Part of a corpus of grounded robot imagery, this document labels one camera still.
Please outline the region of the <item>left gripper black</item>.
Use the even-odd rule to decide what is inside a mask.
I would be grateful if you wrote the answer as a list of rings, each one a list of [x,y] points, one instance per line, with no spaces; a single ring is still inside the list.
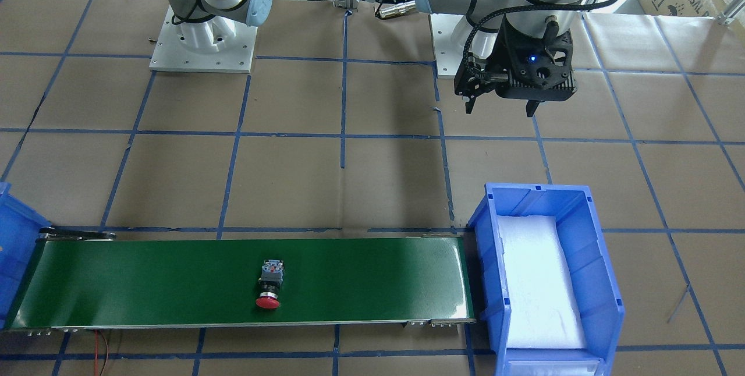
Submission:
[[[476,98],[494,92],[501,98],[525,100],[533,117],[542,102],[564,102],[577,92],[572,69],[574,42],[570,31],[559,32],[555,16],[544,23],[540,37],[527,36],[503,19],[486,59],[472,57],[458,69],[454,93],[471,115]]]

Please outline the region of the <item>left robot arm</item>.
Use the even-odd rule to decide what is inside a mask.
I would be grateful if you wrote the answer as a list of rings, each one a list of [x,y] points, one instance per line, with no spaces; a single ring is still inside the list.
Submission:
[[[477,97],[523,100],[528,117],[543,102],[564,102],[577,90],[570,26],[584,0],[415,0],[418,12],[458,15],[459,66],[454,92],[467,113]]]

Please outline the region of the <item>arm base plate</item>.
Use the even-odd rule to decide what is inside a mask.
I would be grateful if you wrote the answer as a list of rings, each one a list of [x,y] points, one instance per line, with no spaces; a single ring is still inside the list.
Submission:
[[[455,78],[463,58],[463,46],[473,26],[465,16],[447,13],[432,13],[430,24],[437,74],[444,79]],[[479,31],[470,50],[478,57],[486,58],[491,55],[496,38],[495,33]]]
[[[222,16],[172,23],[168,8],[149,68],[171,73],[250,73],[258,28]]]

